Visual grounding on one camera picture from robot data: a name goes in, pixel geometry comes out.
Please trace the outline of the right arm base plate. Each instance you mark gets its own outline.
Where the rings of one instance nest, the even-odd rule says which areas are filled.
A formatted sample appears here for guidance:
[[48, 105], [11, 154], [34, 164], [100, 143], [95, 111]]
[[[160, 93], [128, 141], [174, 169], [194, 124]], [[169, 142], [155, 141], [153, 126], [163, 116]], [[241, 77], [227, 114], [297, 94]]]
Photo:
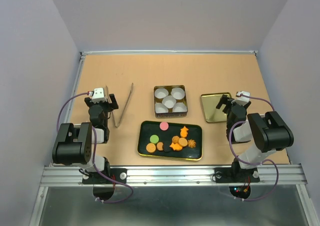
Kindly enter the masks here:
[[245, 183], [260, 182], [260, 177], [254, 177], [257, 168], [232, 169], [231, 167], [216, 167], [212, 179], [217, 183]]

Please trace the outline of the metal tongs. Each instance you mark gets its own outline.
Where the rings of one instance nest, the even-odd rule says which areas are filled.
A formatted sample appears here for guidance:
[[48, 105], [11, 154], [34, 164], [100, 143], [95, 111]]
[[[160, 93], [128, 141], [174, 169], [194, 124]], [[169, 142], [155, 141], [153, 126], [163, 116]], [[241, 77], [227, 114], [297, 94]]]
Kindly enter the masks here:
[[123, 118], [124, 118], [124, 116], [125, 116], [125, 112], [126, 112], [126, 110], [127, 110], [127, 108], [128, 108], [128, 105], [129, 105], [131, 96], [132, 96], [132, 94], [133, 94], [133, 90], [134, 90], [134, 84], [131, 83], [130, 91], [129, 91], [127, 100], [126, 100], [126, 102], [125, 102], [125, 105], [124, 105], [124, 107], [123, 107], [123, 109], [122, 109], [122, 112], [121, 112], [121, 115], [120, 115], [120, 118], [119, 118], [118, 122], [116, 122], [116, 118], [115, 118], [115, 116], [114, 116], [113, 111], [107, 113], [107, 114], [108, 114], [108, 118], [111, 118], [111, 117], [112, 117], [113, 125], [114, 125], [115, 128], [119, 128], [120, 125], [121, 125], [121, 123], [122, 123], [122, 121], [123, 121]]

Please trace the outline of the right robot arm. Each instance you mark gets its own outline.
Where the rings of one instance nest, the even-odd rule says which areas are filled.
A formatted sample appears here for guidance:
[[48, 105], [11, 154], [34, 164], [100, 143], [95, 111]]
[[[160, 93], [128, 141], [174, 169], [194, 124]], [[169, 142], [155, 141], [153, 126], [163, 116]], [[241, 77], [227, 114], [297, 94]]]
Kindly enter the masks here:
[[236, 98], [222, 95], [216, 108], [226, 114], [226, 137], [229, 145], [252, 142], [242, 154], [232, 151], [234, 160], [230, 167], [216, 167], [212, 179], [217, 183], [259, 182], [257, 166], [277, 151], [291, 147], [292, 131], [276, 110], [247, 113], [252, 97], [248, 92], [238, 92]]

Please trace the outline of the pink round cookie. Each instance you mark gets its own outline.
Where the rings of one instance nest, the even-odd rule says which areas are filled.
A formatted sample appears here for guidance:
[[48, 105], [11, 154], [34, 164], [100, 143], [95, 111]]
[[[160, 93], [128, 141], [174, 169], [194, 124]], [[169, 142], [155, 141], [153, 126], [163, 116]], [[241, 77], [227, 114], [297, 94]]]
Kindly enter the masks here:
[[161, 129], [162, 131], [166, 131], [166, 130], [168, 130], [168, 128], [169, 128], [169, 124], [168, 124], [167, 122], [161, 122], [161, 123], [159, 124], [159, 127], [160, 127], [160, 129]]

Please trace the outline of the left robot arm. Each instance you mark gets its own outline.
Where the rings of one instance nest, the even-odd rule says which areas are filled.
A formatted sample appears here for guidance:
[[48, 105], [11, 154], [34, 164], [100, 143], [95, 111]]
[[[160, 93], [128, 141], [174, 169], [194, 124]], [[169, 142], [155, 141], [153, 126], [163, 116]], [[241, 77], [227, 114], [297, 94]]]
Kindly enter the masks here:
[[[75, 128], [72, 123], [60, 124], [60, 116], [64, 107], [76, 97], [84, 96], [84, 102], [88, 106], [89, 122], [80, 124], [79, 128]], [[96, 149], [98, 144], [99, 129], [102, 130], [102, 142], [107, 143], [110, 137], [108, 128], [109, 114], [119, 108], [114, 94], [110, 94], [110, 101], [98, 99], [94, 102], [94, 92], [77, 94], [69, 98], [62, 106], [56, 123], [57, 136], [52, 149], [52, 159], [56, 164], [72, 165], [91, 163], [93, 167], [94, 177], [101, 183], [108, 181], [115, 182], [111, 178], [111, 170], [109, 162], [106, 158], [102, 158], [102, 162], [97, 162]]]

